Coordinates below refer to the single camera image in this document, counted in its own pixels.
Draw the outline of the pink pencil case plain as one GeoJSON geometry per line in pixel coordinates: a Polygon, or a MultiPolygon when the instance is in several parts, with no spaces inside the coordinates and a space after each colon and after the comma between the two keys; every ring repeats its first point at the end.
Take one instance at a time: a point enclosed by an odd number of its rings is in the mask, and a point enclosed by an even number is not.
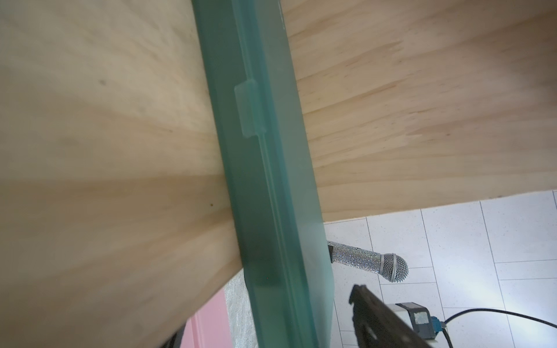
{"type": "Polygon", "coordinates": [[[232,348],[226,297],[215,294],[185,325],[180,348],[232,348]]]}

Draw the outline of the wooden two-tier shelf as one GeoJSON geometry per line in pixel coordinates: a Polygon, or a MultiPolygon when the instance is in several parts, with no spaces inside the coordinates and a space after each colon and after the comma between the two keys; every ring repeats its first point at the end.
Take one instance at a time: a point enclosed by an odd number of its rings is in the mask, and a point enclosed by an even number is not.
{"type": "MultiPolygon", "coordinates": [[[[159,347],[243,270],[194,1],[1,3],[1,346],[159,347]]],[[[323,222],[556,188],[555,1],[279,1],[323,222]]]]}

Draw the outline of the dark green pencil case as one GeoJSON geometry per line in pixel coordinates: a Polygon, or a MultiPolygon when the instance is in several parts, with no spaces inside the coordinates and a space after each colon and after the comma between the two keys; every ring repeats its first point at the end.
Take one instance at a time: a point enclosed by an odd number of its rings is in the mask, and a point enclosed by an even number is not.
{"type": "Polygon", "coordinates": [[[279,1],[194,1],[261,347],[328,347],[334,280],[279,1]]]}

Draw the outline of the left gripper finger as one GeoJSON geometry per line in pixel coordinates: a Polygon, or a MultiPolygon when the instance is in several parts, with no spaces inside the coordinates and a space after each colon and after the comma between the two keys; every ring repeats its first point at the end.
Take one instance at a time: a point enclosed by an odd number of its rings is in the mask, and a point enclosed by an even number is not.
{"type": "Polygon", "coordinates": [[[428,348],[429,345],[364,285],[355,285],[349,303],[359,348],[428,348]]]}

